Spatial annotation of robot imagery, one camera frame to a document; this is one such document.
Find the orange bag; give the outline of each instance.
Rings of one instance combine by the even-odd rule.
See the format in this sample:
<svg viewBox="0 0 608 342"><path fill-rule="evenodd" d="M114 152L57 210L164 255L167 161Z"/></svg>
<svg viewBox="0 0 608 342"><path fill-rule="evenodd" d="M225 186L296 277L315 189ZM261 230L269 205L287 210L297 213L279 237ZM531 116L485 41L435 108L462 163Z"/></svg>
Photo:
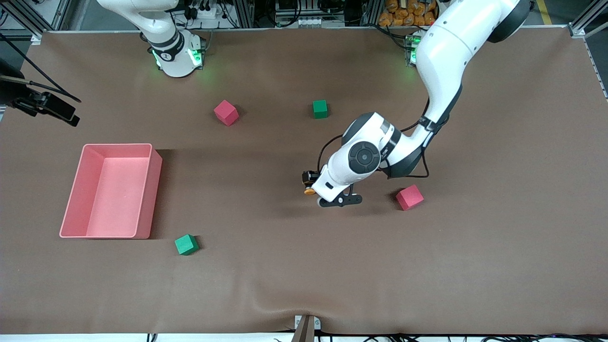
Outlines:
<svg viewBox="0 0 608 342"><path fill-rule="evenodd" d="M393 22L393 15L391 13L383 12L378 19L378 25L382 27L390 26Z"/></svg>
<svg viewBox="0 0 608 342"><path fill-rule="evenodd" d="M414 17L414 25L424 26L424 18L421 15L417 15Z"/></svg>
<svg viewBox="0 0 608 342"><path fill-rule="evenodd" d="M403 24L405 26L411 26L411 25L413 25L414 24L414 15L410 13L407 16L407 18L403 19Z"/></svg>
<svg viewBox="0 0 608 342"><path fill-rule="evenodd" d="M397 3L397 0L386 0L386 9L390 12L390 13L394 13L396 10L399 9L399 4Z"/></svg>
<svg viewBox="0 0 608 342"><path fill-rule="evenodd" d="M398 9L395 12L395 19L405 19L405 18L407 18L408 15L409 15L409 13L407 12L406 9Z"/></svg>
<svg viewBox="0 0 608 342"><path fill-rule="evenodd" d="M435 22L435 15L433 12L426 12L424 15L424 24L431 26Z"/></svg>
<svg viewBox="0 0 608 342"><path fill-rule="evenodd" d="M424 4L418 2L418 0L410 0L409 4L407 5L407 11L409 13L413 13L414 15L424 14L425 9L426 9L426 6Z"/></svg>

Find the pink plastic bin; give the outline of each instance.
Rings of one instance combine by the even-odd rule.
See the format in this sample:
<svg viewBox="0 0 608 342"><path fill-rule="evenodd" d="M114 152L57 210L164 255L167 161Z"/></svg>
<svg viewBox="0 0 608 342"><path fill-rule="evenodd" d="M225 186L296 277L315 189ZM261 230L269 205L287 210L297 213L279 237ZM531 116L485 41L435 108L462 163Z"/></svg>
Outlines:
<svg viewBox="0 0 608 342"><path fill-rule="evenodd" d="M150 144L85 145L59 236L149 238L161 164Z"/></svg>

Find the yellow floor line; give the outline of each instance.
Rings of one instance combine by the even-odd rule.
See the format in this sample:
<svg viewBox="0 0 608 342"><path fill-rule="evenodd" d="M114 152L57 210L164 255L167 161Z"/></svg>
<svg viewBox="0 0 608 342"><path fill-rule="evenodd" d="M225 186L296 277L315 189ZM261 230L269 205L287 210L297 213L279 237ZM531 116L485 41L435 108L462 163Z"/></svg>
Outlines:
<svg viewBox="0 0 608 342"><path fill-rule="evenodd" d="M547 12L545 0L536 0L536 3L538 4L538 10L541 12L542 22L545 23L545 25L553 25L549 12Z"/></svg>

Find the wire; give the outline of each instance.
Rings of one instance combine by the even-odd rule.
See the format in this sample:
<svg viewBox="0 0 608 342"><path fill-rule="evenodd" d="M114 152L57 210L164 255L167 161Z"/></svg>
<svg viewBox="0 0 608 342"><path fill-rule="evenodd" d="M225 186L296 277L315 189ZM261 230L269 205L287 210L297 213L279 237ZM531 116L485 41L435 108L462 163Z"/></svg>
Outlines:
<svg viewBox="0 0 608 342"><path fill-rule="evenodd" d="M0 23L0 26L4 25L8 19L9 19L9 14L6 13L5 10L2 10L2 12L0 13L0 20L2 20L2 23Z"/></svg>
<svg viewBox="0 0 608 342"><path fill-rule="evenodd" d="M425 151L426 151L426 148L423 147L422 152L420 154L422 155L422 164L424 165L424 171L426 172L426 174L424 174L424 175L407 175L407 176L405 176L405 178L428 178L430 176L429 166L426 164L426 156L424 155Z"/></svg>
<svg viewBox="0 0 608 342"><path fill-rule="evenodd" d="M65 89L63 89L59 84L57 84L55 81L53 81L52 78L50 78L47 74L45 74L44 71L42 71L42 69L40 69L34 62L32 62L32 60L28 56L26 56L23 52L21 52L21 50L19 50L19 48L17 48L13 44L13 42L10 41L8 38L6 38L2 33L0 33L0 38L2 38L2 40L4 40L8 45L10 45L10 47L12 47L13 50L17 51L17 53L19 53L20 56L23 57L23 59L25 59L28 63L30 63L30 65L33 66L34 69L36 69L36 71L38 71L42 76L44 76L45 79L47 79L54 86L56 86L57 89L59 89L62 92L64 92L65 95L69 96L74 101L76 101L78 103L82 103L82 101L78 97L75 97L74 95L70 94L68 91L66 91Z"/></svg>
<svg viewBox="0 0 608 342"><path fill-rule="evenodd" d="M486 337L484 339L482 339L482 342L488 342L488 341L499 341L499 342L535 342L538 340L542 340L543 338L569 338L572 340L579 340L579 341L583 341L583 342L593 342L593 340L591 340L590 338L587 338L585 336L580 336L580 335L568 335L566 333L552 333L549 335L543 335L543 336L536 336L533 338L530 337L526 337L526 336L516 336L516 337L496 337L496 336L490 336L490 337Z"/></svg>
<svg viewBox="0 0 608 342"><path fill-rule="evenodd" d="M364 26L370 26L370 27L374 27L376 30L378 30L378 31L382 32L383 34L385 34L385 35L389 36L389 37L390 37L390 39L391 39L391 40L392 40L392 41L393 41L393 42L394 42L394 43L395 43L397 46L399 46L401 49L404 49L405 51L412 51L412 50L415 50L415 49L414 49L414 48L412 48L412 47L407 47L407 46L404 46L404 45L400 44L400 43L399 43L399 41L397 41L397 39L406 39L406 36L404 36L404 35L398 35L398 34L392 33L392 32L390 31L390 29L389 29L389 27L388 27L388 26L386 27L386 30L384 30L384 29L383 29L381 26L378 26L378 25L376 25L376 24L372 24L372 23L365 24Z"/></svg>
<svg viewBox="0 0 608 342"><path fill-rule="evenodd" d="M321 148L321 152L319 152L319 158L317 159L317 172L321 173L321 156L323 155L323 151L325 151L325 148L328 147L332 142L334 142L334 140L341 138L342 134L337 135L333 138L331 138L331 140L329 140L327 142L327 144L325 144L322 148Z"/></svg>
<svg viewBox="0 0 608 342"><path fill-rule="evenodd" d="M232 25L232 27L234 27L235 29L238 29L239 27L236 24L236 22L232 19L232 16L230 15L230 12L227 9L226 3L223 0L220 0L220 1L218 1L218 4L222 8L222 11L224 11L224 13L226 14L228 23L230 23L230 25Z"/></svg>
<svg viewBox="0 0 608 342"><path fill-rule="evenodd" d="M213 39L213 30L211 30L211 33L209 34L209 39L205 43L205 49L203 50L204 52L207 52L207 50L209 50L209 48L211 47L211 40L212 39Z"/></svg>
<svg viewBox="0 0 608 342"><path fill-rule="evenodd" d="M73 95L72 95L72 94L70 94L69 92L62 91L62 90L59 90L59 89L55 89L55 88L53 88L53 87L51 87L51 86L47 86L47 85L40 84L40 83L38 83L38 82L33 82L33 81L30 81L30 85L37 86L37 87L40 87L40 88L42 88L42 89L46 89L46 90L50 90L50 91L54 91L54 92L56 92L56 93L58 93L58 94L65 95L65 96L69 97L70 99L72 99L72 100L74 100L74 101L76 101L76 102L79 102L79 103L81 102L81 101L80 101L80 99L78 99L78 97L73 96Z"/></svg>
<svg viewBox="0 0 608 342"><path fill-rule="evenodd" d="M294 17L287 24L279 24L279 23L277 23L271 17L271 14L273 12L276 14L276 9L272 8L272 0L266 0L266 17L267 17L268 21L270 21L270 23L274 27L286 27L286 26L294 24L296 21L298 21L298 19L300 18L300 15L302 14L302 4L300 3L300 0L294 0Z"/></svg>
<svg viewBox="0 0 608 342"><path fill-rule="evenodd" d="M429 104L430 104L430 97L428 97L428 98L426 99L426 105L424 106L424 110L422 111L422 115L423 115L423 116L426 114L426 111L429 109ZM403 128L403 129L401 130L401 132L409 131L409 130L411 130L412 128L416 127L417 125L418 125L418 121L414 122L412 125L409 125L407 128Z"/></svg>
<svg viewBox="0 0 608 342"><path fill-rule="evenodd" d="M173 24L175 24L175 26L181 26L181 27L184 27L184 28L186 27L186 23L183 22L183 21L181 21L181 20L178 20L177 18L175 18L173 16L173 12L169 12L169 14L171 15L171 20L173 20Z"/></svg>

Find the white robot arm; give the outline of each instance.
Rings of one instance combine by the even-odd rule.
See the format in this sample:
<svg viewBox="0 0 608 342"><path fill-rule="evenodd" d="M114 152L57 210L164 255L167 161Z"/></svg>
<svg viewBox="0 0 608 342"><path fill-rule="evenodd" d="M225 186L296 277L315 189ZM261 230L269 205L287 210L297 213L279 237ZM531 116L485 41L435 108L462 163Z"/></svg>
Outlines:
<svg viewBox="0 0 608 342"><path fill-rule="evenodd" d="M389 178L408 176L449 119L471 58L485 41L496 43L512 35L529 12L530 3L525 0L452 1L416 49L416 66L429 102L412 135L404 135L378 113L361 115L343 134L342 147L320 174L308 177L308 183L303 179L307 186L314 180L314 191L308 193L319 194L322 206L355 204L361 198L349 202L343 191L376 169Z"/></svg>
<svg viewBox="0 0 608 342"><path fill-rule="evenodd" d="M152 46L158 66L171 77L189 75L202 65L201 37L178 30L171 15L178 0L97 0L140 29Z"/></svg>

